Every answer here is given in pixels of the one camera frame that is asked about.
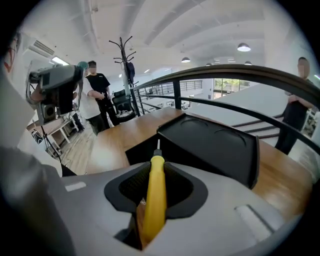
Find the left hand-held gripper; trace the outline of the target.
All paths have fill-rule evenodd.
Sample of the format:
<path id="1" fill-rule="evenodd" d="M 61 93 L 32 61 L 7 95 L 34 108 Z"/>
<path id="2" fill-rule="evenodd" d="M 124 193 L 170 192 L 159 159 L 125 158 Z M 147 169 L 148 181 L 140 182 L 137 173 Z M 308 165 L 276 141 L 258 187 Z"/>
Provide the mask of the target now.
<path id="1" fill-rule="evenodd" d="M 73 111 L 73 100 L 81 99 L 83 68 L 58 65 L 29 73 L 26 100 L 35 107 L 38 124 L 45 125 Z"/>

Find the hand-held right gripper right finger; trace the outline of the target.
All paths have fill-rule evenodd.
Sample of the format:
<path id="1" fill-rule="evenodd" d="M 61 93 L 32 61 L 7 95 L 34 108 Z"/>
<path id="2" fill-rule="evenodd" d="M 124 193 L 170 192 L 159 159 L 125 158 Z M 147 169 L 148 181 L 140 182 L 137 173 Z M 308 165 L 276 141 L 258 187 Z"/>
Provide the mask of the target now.
<path id="1" fill-rule="evenodd" d="M 269 256 L 289 237 L 301 217 L 280 212 L 238 181 L 171 163 L 204 185 L 207 197 L 186 218 L 169 219 L 147 246 L 152 256 Z"/>

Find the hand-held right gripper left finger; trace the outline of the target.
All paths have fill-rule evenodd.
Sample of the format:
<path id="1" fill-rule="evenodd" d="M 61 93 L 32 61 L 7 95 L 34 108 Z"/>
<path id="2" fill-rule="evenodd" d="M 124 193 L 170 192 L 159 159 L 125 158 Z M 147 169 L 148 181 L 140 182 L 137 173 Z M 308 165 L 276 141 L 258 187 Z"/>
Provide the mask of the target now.
<path id="1" fill-rule="evenodd" d="M 143 256 L 137 204 L 150 163 L 61 178 L 61 209 L 77 256 Z"/>

